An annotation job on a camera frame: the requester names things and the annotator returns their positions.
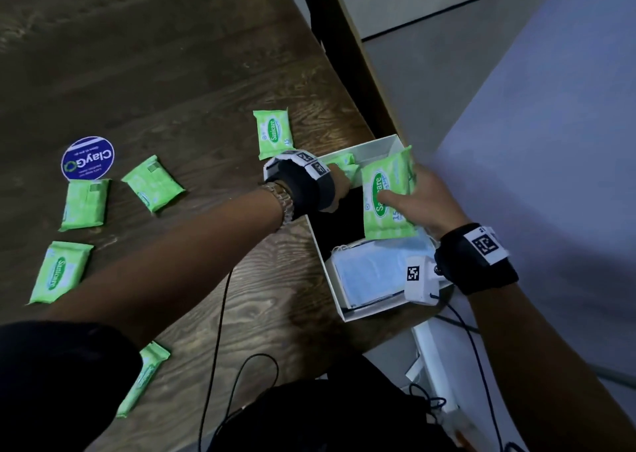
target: round purple sticker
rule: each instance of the round purple sticker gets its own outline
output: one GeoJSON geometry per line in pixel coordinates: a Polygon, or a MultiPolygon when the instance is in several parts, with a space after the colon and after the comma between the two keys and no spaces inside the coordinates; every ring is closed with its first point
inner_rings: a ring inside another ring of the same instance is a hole
{"type": "Polygon", "coordinates": [[[115,149],[108,140],[84,137],[72,143],[62,156],[62,173],[67,179],[99,179],[114,160],[115,149]]]}

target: green packet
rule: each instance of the green packet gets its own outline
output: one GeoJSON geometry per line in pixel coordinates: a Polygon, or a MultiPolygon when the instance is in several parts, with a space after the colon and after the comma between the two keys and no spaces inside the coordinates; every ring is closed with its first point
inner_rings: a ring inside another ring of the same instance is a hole
{"type": "Polygon", "coordinates": [[[395,209],[383,205],[377,197],[383,189],[409,194],[413,185],[410,149],[409,146],[362,168],[366,239],[408,238],[417,234],[413,224],[395,209]]]}
{"type": "Polygon", "coordinates": [[[29,303],[52,303],[75,288],[93,245],[53,241],[46,250],[29,303]]]}
{"type": "Polygon", "coordinates": [[[288,149],[294,149],[287,111],[254,111],[258,127],[258,148],[262,161],[288,149]]]}
{"type": "Polygon", "coordinates": [[[184,192],[159,163],[157,156],[150,156],[122,178],[144,201],[151,213],[163,208],[177,195],[184,192]]]}
{"type": "Polygon", "coordinates": [[[360,168],[358,164],[354,163],[355,158],[351,152],[347,152],[346,154],[342,154],[335,158],[326,159],[323,162],[327,165],[336,164],[336,166],[343,170],[349,181],[354,180],[355,173],[360,168]]]}
{"type": "Polygon", "coordinates": [[[170,352],[155,341],[151,341],[150,344],[139,353],[143,361],[141,372],[139,372],[139,376],[137,376],[128,395],[126,395],[126,398],[123,399],[123,402],[117,409],[117,417],[119,418],[128,416],[135,406],[135,403],[137,403],[137,400],[139,400],[139,397],[141,397],[144,390],[146,390],[150,379],[157,371],[157,368],[159,368],[159,365],[170,357],[170,352]]]}
{"type": "Polygon", "coordinates": [[[110,179],[71,179],[60,231],[104,224],[110,179]]]}

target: metal wristwatch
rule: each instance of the metal wristwatch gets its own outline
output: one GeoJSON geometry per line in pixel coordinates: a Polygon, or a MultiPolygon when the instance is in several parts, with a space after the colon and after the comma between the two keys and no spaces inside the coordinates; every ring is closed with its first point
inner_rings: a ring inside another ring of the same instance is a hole
{"type": "Polygon", "coordinates": [[[277,182],[266,182],[261,187],[270,191],[279,200],[283,212],[281,227],[291,223],[294,217],[294,201],[291,199],[289,192],[277,182]]]}

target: person's left hand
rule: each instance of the person's left hand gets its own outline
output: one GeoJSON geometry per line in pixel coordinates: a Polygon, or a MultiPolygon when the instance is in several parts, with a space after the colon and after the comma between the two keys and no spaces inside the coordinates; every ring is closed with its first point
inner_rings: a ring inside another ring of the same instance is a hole
{"type": "Polygon", "coordinates": [[[333,179],[333,184],[336,187],[336,195],[333,198],[333,202],[331,206],[323,209],[322,211],[325,213],[333,213],[336,209],[338,209],[338,205],[340,204],[340,199],[344,198],[351,187],[351,181],[346,177],[345,173],[338,167],[336,164],[329,164],[329,169],[331,170],[331,178],[333,179]]]}

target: forearm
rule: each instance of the forearm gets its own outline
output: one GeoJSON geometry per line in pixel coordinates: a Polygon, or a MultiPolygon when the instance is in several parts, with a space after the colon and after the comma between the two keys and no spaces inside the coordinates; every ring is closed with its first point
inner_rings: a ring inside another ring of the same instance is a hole
{"type": "Polygon", "coordinates": [[[268,191],[231,199],[91,275],[45,318],[111,325],[142,348],[203,300],[281,221],[282,208],[268,191]]]}
{"type": "Polygon", "coordinates": [[[490,365],[530,451],[636,450],[636,430],[517,285],[469,296],[490,365]]]}

